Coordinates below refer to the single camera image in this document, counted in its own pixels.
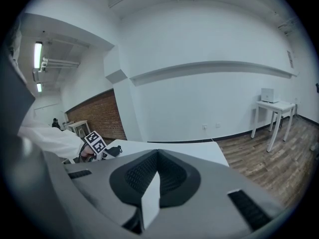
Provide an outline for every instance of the black baseboard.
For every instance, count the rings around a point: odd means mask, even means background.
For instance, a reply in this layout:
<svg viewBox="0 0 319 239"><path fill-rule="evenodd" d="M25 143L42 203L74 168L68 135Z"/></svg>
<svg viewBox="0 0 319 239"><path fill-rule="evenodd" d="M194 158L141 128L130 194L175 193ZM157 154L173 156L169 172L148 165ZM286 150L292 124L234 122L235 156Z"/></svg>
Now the black baseboard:
<svg viewBox="0 0 319 239"><path fill-rule="evenodd" d="M269 127L269 125L270 125L270 123L265 125L265 126L259 127L258 129L256 129L256 131L265 129L265 128ZM227 139L243 136L243 135L246 135L246 134L251 134L251 132L252 132L252 130L249 130L249 131L246 131L246 132L232 134L232 135L228 135L228 136L217 137L217 138L212 138L212 139L194 140L194 141L148 141L148 142L153 142L153 143L197 143L197 142L221 141L221 140L227 140Z"/></svg>
<svg viewBox="0 0 319 239"><path fill-rule="evenodd" d="M313 121L312 119L306 118L306 117L301 116L301 115L298 115L298 116L302 117L304 120L309 121L309 122L312 123L312 124L315 124L315 125L318 125L318 126L319 126L319 123Z"/></svg>

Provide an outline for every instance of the white box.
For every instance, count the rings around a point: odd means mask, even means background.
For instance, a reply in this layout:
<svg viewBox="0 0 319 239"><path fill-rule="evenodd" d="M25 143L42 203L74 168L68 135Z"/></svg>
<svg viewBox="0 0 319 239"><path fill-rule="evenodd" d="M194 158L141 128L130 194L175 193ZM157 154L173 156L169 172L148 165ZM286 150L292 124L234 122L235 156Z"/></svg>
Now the white box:
<svg viewBox="0 0 319 239"><path fill-rule="evenodd" d="M261 89L261 101L276 103L280 101L280 95L275 89Z"/></svg>

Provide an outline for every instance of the ceiling light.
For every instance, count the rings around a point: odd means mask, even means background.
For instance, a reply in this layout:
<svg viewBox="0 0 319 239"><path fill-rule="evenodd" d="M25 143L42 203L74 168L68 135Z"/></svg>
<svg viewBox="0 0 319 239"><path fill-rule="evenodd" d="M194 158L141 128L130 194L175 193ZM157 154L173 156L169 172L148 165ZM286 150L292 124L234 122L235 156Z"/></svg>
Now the ceiling light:
<svg viewBox="0 0 319 239"><path fill-rule="evenodd" d="M38 92L42 92L41 83L38 83L36 86L37 86L37 88L38 88Z"/></svg>
<svg viewBox="0 0 319 239"><path fill-rule="evenodd" d="M36 42L34 46L34 68L40 68L42 42Z"/></svg>

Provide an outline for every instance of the white sleeve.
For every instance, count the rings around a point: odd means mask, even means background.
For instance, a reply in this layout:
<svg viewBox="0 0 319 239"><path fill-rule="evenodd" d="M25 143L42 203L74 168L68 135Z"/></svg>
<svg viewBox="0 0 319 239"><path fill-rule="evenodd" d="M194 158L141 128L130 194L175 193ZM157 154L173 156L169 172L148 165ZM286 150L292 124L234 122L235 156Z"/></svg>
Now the white sleeve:
<svg viewBox="0 0 319 239"><path fill-rule="evenodd" d="M33 118L33 106L24 117L18 135L29 138L42 150L50 151L63 158L76 158L84 142L75 133L37 121Z"/></svg>

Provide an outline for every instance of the person in black clothing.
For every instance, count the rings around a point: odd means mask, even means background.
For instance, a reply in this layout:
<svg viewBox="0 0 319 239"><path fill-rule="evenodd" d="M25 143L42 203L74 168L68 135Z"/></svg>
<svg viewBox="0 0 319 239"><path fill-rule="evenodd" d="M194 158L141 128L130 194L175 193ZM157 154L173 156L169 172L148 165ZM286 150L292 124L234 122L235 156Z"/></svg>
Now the person in black clothing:
<svg viewBox="0 0 319 239"><path fill-rule="evenodd" d="M53 119L52 127L57 127L58 129L61 130L59 122L58 122L58 120L56 118Z"/></svg>

